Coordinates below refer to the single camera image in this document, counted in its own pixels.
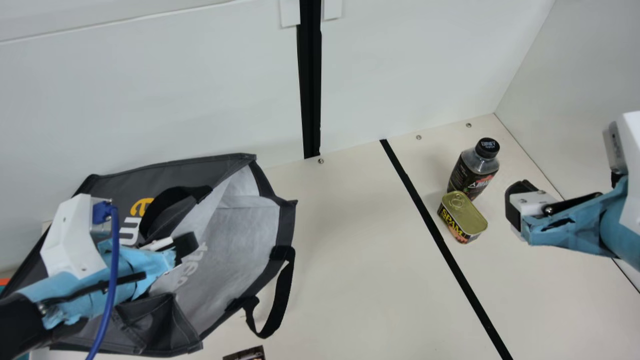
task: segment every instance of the white wall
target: white wall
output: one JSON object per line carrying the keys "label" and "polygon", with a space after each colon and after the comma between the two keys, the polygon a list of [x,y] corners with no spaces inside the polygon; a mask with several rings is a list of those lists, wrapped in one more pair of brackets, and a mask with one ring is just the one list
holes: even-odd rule
{"label": "white wall", "polygon": [[0,0],[0,40],[229,1],[233,0]]}
{"label": "white wall", "polygon": [[602,130],[640,110],[639,14],[637,0],[557,0],[496,111],[565,199],[611,190]]}
{"label": "white wall", "polygon": [[91,174],[303,156],[295,28],[278,0],[0,42],[0,271]]}
{"label": "white wall", "polygon": [[344,0],[324,22],[322,147],[493,113],[554,0]]}

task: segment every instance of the plastic bottle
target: plastic bottle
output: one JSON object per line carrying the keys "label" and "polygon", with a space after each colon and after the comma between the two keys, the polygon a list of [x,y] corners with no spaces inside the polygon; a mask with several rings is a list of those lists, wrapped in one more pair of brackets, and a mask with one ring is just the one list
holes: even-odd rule
{"label": "plastic bottle", "polygon": [[498,151],[500,144],[492,138],[482,138],[476,147],[463,151],[451,172],[447,193],[459,190],[470,200],[478,197],[500,168]]}

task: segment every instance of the yellow logo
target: yellow logo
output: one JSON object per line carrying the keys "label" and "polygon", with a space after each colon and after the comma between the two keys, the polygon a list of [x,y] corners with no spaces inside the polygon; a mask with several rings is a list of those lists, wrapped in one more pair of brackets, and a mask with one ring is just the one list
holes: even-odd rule
{"label": "yellow logo", "polygon": [[152,197],[145,197],[144,199],[140,199],[138,201],[136,201],[135,204],[133,204],[133,206],[131,206],[131,210],[130,210],[130,214],[132,217],[138,215],[138,216],[145,216],[145,210],[147,209],[147,205],[151,204],[151,202],[154,200],[154,198]]}
{"label": "yellow logo", "polygon": [[444,219],[444,221],[447,223],[447,225],[449,225],[451,229],[453,229],[453,231],[458,233],[460,236],[463,236],[462,230],[460,230],[460,227],[458,227],[458,224],[456,223],[456,221],[453,220],[453,217],[449,214],[449,212],[444,207],[440,212],[440,217]]}

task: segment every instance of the black vertical post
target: black vertical post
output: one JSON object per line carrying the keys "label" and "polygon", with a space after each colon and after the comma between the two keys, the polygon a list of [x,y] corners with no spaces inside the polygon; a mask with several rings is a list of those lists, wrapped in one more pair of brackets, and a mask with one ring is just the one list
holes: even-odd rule
{"label": "black vertical post", "polygon": [[305,159],[320,155],[321,0],[300,1],[298,77]]}

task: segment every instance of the tin can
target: tin can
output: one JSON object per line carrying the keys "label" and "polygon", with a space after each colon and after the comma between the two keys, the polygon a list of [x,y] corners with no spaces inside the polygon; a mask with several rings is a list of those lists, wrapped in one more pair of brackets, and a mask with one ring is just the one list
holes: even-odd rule
{"label": "tin can", "polygon": [[484,216],[461,191],[450,192],[442,197],[438,216],[449,226],[456,240],[463,244],[475,240],[487,227]]}

